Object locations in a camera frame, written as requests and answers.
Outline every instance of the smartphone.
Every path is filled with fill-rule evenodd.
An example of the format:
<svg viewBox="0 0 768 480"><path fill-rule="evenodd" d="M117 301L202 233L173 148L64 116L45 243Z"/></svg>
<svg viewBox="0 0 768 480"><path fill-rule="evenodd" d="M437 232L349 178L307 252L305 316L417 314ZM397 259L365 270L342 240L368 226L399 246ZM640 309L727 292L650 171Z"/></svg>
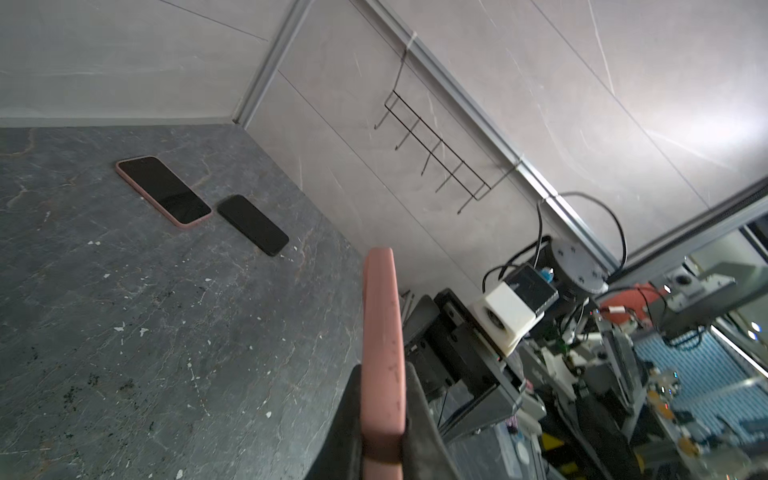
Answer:
<svg viewBox="0 0 768 480"><path fill-rule="evenodd" d="M217 210L270 257L277 255L288 244L288 236L242 195L227 198Z"/></svg>
<svg viewBox="0 0 768 480"><path fill-rule="evenodd" d="M129 158L114 167L177 227L192 227L212 213L210 207L157 157Z"/></svg>

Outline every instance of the pink phone case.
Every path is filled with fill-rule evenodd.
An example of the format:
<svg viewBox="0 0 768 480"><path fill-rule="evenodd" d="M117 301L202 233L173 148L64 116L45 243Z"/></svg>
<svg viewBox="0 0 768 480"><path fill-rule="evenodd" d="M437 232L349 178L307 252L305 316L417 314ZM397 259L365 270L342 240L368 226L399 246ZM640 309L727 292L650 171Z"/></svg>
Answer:
<svg viewBox="0 0 768 480"><path fill-rule="evenodd" d="M179 228L191 228L191 227L194 227L195 225L197 225L201 221L205 220L206 218L208 218L208 217L210 217L211 215L214 214L213 209L211 209L210 213L208 213L207 215L203 215L202 217L200 217L197 220L195 220L193 222L190 222L190 223L181 223L179 220L176 220L176 218L174 218L173 215L168 213L168 210L165 210L163 208L163 206L160 205L154 198L152 198L152 196L150 194L148 194L145 189L141 188L141 186L139 184L137 184L131 177L128 176L128 174L123 172L122 169L120 168L120 164L122 164L123 162L131 161L131 160L136 160L137 158L146 158L146 157L157 158L154 155L142 155L140 157L127 158L125 160L121 160L121 161L117 162L115 164L115 166L114 166L114 169L117 171L118 175L123 177L123 180L127 181L128 184L131 185L134 188L134 190L136 190L139 194L141 194L142 197L146 198L147 201L150 204L152 204L155 208L157 208L160 211L161 214L163 214L168 220L171 221L171 223L173 225L176 225Z"/></svg>
<svg viewBox="0 0 768 480"><path fill-rule="evenodd" d="M402 480L406 360L392 249L368 252L362 280L360 425L364 480Z"/></svg>

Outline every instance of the phone screen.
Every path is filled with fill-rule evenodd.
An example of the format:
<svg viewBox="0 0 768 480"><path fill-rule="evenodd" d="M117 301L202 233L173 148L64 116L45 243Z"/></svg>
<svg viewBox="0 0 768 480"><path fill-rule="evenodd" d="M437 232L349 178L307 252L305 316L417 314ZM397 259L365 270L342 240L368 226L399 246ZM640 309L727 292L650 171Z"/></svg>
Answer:
<svg viewBox="0 0 768 480"><path fill-rule="evenodd" d="M267 255L274 257L288 244L288 236L242 195L226 199L217 210Z"/></svg>
<svg viewBox="0 0 768 480"><path fill-rule="evenodd" d="M122 161L118 168L179 223L192 223L211 212L210 207L156 157Z"/></svg>

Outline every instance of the metal wire rack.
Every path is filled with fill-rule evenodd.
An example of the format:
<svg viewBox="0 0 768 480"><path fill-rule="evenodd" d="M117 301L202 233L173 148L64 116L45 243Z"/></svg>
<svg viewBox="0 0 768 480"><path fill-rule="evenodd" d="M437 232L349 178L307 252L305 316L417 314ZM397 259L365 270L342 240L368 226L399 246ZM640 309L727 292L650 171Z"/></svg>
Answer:
<svg viewBox="0 0 768 480"><path fill-rule="evenodd" d="M386 112L384 113L384 116L379 121L379 123L377 123L376 125L373 126L373 130L378 130L379 127L381 127L382 123L384 123L384 120L386 120L386 118L390 114L398 122L400 122L400 124L403 127L405 127L408 130L408 132L406 133L405 137L400 141L400 143L398 143L397 146L395 146L395 150L400 149L400 147L402 146L403 143L405 143L405 141L408 139L408 137L413 136L422 145L422 147L424 147L424 149L429 152L429 154L427 155L427 159L424 162L424 167L422 167L422 176L424 175L424 172L425 172L425 170L427 168L427 165L429 164L429 161L432 158L434 158L437 161L437 163L440 164L440 166L443 167L443 169L445 169L445 171L448 172L448 174L449 174L445 178L445 180L440 184L440 186L437 187L437 190L435 190L435 193L439 192L440 189L443 188L445 186L445 184L448 183L448 180L454 179L469 194L469 198L467 199L467 201L464 202L464 204L461 206L461 208L458 209L458 212L456 212L456 214L458 215L458 214L460 214L462 212L462 210L464 210L464 207L466 207L469 204L470 201L472 201L473 199L475 201L480 201L480 200L483 199L483 197L485 197L485 195L488 195L488 193L490 193L490 191L493 190L493 188L496 185L500 184L502 182L502 180L504 180L510 173L512 173L513 171L515 171L517 169L517 165L513 166L512 168L510 168L506 173L504 173L502 175L501 178L496 180L496 182L494 182L493 184L489 184L488 182L486 182L485 179L483 179L475 171L474 168L469 166L469 164L467 164L464 161L464 159L459 154L457 154L451 148L451 146L448 145L448 143L445 142L445 140L442 138L442 136L440 134L438 134L437 132L435 132L432 129L432 127L430 127L429 124L427 124L424 121L424 119L421 117L421 115L417 114L416 111L413 108L411 108L411 106L408 104L408 102L397 92L397 85L400 82L400 75L402 73L403 66L406 64L406 57L407 56L408 56L408 47L406 47L406 49L403 51L402 57L400 58L400 68L397 71L397 78L395 79L395 86L392 88L392 91L389 92L389 96L387 96L386 100L384 100L384 108L386 108ZM407 125L407 123L400 116L397 115L396 112L394 112L393 108L397 104L403 104L408 109L408 111L410 111L412 114L414 114L416 116L416 121L410 127ZM434 147L431 147L431 148L428 147L427 144L425 143L425 141L423 139L419 138L419 136L416 134L416 132L414 132L414 129L419 124L423 124L425 127L427 127L429 129L429 131L432 132L432 134L435 135L435 137L438 139L437 144L435 144ZM452 169L449 168L447 165L445 165L444 159L440 160L435 155L435 151L438 149L438 147L440 145L445 145L445 148L447 148L452 154L454 154L456 156L456 158L458 158L458 162L459 163L458 163L458 165L455 168L452 168ZM466 185L466 183L468 183L468 182L466 182L466 180L462 181L462 179L460 179L459 177L456 177L456 173L459 171L459 169L461 169L463 167L465 167L469 171L469 173L468 173L469 178L473 178L474 177L474 178L477 179L477 181L479 181L480 187L478 187L475 190L470 190L469 187Z"/></svg>

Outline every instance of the wall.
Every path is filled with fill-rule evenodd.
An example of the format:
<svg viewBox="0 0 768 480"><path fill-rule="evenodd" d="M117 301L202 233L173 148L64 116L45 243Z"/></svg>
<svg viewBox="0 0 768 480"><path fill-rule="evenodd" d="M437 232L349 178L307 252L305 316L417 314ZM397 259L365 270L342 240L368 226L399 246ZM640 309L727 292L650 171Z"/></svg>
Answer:
<svg viewBox="0 0 768 480"><path fill-rule="evenodd" d="M768 174L764 2L389 4L557 190L608 202L633 248Z"/></svg>
<svg viewBox="0 0 768 480"><path fill-rule="evenodd" d="M230 118L288 3L6 2L0 15L0 122Z"/></svg>
<svg viewBox="0 0 768 480"><path fill-rule="evenodd" d="M452 180L435 192L446 174L434 160L419 174L423 147L410 138L395 151L405 128L390 117L373 130L386 111L401 47L358 8L316 0L249 132L361 253L394 249L401 290L451 287L474 300L483 273L535 239L535 200L504 181L457 215L467 193ZM399 90L474 168L491 180L502 175L408 66ZM448 151L435 154L455 165Z"/></svg>

